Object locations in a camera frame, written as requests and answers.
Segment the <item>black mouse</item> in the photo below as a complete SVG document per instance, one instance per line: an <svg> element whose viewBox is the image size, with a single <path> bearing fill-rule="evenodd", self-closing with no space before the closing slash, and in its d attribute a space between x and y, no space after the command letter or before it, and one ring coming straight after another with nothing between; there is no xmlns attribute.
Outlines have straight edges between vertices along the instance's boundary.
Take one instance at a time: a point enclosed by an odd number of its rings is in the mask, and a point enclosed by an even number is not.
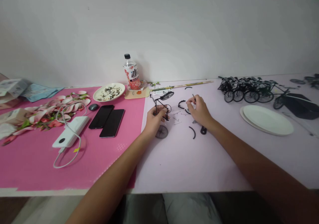
<svg viewBox="0 0 319 224"><path fill-rule="evenodd" d="M91 104L89 106L89 110L94 111L97 110L100 106L98 104Z"/></svg>

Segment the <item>hand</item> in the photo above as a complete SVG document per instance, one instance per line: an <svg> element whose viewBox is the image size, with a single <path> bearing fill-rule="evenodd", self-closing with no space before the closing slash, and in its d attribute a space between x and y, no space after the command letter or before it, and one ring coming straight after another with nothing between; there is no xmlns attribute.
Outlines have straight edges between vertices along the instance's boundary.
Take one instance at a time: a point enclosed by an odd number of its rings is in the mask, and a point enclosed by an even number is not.
<svg viewBox="0 0 319 224"><path fill-rule="evenodd" d="M166 115L167 108L165 108L162 105L157 106L157 112L159 112L156 116L153 115L155 113L156 107L154 106L152 109L150 109L147 112L146 117L146 125L143 130L143 133L146 134L150 138L154 138L159 127L160 122L165 122L165 119L163 118Z"/></svg>
<svg viewBox="0 0 319 224"><path fill-rule="evenodd" d="M202 126L208 127L208 124L213 120L213 118L210 115L203 98L199 95L195 95L195 98L190 98L188 101L186 101L186 104L194 120L196 120Z"/></svg>

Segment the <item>white plate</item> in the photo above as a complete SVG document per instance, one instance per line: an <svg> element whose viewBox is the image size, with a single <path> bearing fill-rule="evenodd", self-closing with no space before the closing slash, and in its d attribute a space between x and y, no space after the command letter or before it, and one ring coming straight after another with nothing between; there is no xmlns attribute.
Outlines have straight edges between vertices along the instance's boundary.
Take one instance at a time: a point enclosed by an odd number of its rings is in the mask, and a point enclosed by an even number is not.
<svg viewBox="0 0 319 224"><path fill-rule="evenodd" d="M245 116L256 126L274 134L288 135L293 132L293 126L284 116L267 108L248 105L244 109Z"/></svg>
<svg viewBox="0 0 319 224"><path fill-rule="evenodd" d="M284 136L284 135L280 135L280 134L275 134L275 133L271 133L263 128L260 128L258 126L256 126L254 123L250 122L249 119L245 116L244 114L244 107L241 107L240 108L240 115L242 116L242 118L248 123L250 124L252 127L256 128L256 129L259 129L260 131L263 131L265 133L269 133L269 134L272 134L272 135L278 135L278 136Z"/></svg>
<svg viewBox="0 0 319 224"><path fill-rule="evenodd" d="M116 87L121 88L121 92L120 92L120 94L119 94L118 96L116 96L116 97L114 97L113 99L108 100L108 101L99 101L99 100L97 99L98 95L101 94L101 92L102 92L107 86L114 86L114 85L115 85ZM111 84L107 84L107 85L105 85L105 86L102 86L100 89L98 89L97 91L94 92L94 94L93 94L93 99L94 99L95 101L97 101L97 102L109 102L109 101L113 101L113 100L116 100L117 98L119 98L119 97L124 93L124 91L125 91L125 86L124 86L123 84L121 84L121 83L111 83Z"/></svg>

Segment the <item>plastic bottle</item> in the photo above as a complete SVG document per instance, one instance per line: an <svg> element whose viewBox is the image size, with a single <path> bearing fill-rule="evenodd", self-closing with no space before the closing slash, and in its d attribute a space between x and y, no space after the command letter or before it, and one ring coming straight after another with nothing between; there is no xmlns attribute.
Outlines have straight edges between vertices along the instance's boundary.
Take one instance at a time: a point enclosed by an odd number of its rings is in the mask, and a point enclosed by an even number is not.
<svg viewBox="0 0 319 224"><path fill-rule="evenodd" d="M130 54L124 55L126 63L123 65L126 77L129 81L129 86L131 90L138 90L141 86L141 81L139 78L139 71L137 70L137 64L131 61Z"/></svg>

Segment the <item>phone screen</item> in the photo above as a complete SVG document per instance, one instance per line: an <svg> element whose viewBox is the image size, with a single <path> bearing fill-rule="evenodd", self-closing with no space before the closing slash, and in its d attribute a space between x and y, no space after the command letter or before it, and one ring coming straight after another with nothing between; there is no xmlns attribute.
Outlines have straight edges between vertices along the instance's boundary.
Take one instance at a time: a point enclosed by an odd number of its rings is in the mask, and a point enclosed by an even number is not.
<svg viewBox="0 0 319 224"><path fill-rule="evenodd" d="M100 134L101 138L115 137L119 129L124 110L113 110Z"/></svg>
<svg viewBox="0 0 319 224"><path fill-rule="evenodd" d="M111 111L114 109L114 105L101 106L99 111L96 113L94 119L89 125L89 129L103 128L107 121Z"/></svg>

